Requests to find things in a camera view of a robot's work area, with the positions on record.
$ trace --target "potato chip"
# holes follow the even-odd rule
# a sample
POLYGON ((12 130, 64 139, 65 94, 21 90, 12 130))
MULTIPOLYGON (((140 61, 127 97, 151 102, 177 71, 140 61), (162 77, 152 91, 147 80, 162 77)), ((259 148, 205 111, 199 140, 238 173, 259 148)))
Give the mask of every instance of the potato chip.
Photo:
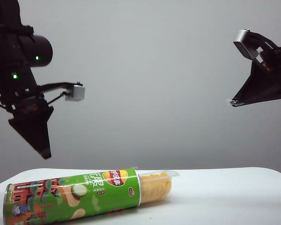
POLYGON ((171 188, 171 180, 166 172, 140 176, 140 182, 141 203, 163 199, 171 188))

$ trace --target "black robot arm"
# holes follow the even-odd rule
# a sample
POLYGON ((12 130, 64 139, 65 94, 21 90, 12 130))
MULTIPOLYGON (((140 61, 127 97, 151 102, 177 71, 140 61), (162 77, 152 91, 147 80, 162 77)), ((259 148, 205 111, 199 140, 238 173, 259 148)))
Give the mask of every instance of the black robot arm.
POLYGON ((51 157, 47 121, 53 112, 43 93, 64 88, 67 100, 84 98, 80 83, 37 85, 31 67, 48 65, 53 56, 50 42, 23 26, 17 0, 0 0, 0 106, 12 113, 9 124, 43 158, 51 157))

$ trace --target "lay's logo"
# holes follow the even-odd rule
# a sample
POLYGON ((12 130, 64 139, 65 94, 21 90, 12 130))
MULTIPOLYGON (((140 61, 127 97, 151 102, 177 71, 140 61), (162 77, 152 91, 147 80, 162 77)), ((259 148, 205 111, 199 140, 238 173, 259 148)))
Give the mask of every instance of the lay's logo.
POLYGON ((103 173, 104 179, 114 185, 114 186, 122 186, 125 184, 128 173, 126 170, 112 170, 103 173))

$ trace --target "can rim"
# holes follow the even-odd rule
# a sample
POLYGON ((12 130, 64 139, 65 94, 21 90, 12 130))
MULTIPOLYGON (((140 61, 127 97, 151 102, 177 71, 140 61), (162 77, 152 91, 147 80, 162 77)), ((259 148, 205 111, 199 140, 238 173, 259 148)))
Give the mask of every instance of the can rim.
POLYGON ((142 197, 142 196, 141 196, 141 180, 140 180, 139 172, 137 171, 137 169, 134 168, 134 171, 135 171, 135 173, 136 173, 137 182, 138 182, 138 184, 139 184, 140 199, 139 199, 139 204, 137 205, 137 207, 139 207, 140 204, 141 204, 141 197, 142 197))
POLYGON ((6 187, 5 189, 5 193, 4 193, 4 200, 3 200, 3 224, 6 225, 6 211, 5 211, 5 204, 6 204, 6 200, 7 200, 7 192, 8 192, 8 189, 9 189, 9 186, 11 184, 8 184, 8 186, 6 187))

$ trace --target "clear plastic lid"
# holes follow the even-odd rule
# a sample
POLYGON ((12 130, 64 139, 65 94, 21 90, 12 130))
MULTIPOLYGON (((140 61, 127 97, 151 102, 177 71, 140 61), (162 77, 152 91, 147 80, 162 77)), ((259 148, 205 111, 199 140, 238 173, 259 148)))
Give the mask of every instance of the clear plastic lid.
POLYGON ((171 179, 175 176, 179 176, 179 173, 172 170, 139 174, 141 204, 165 198, 172 186, 171 179))

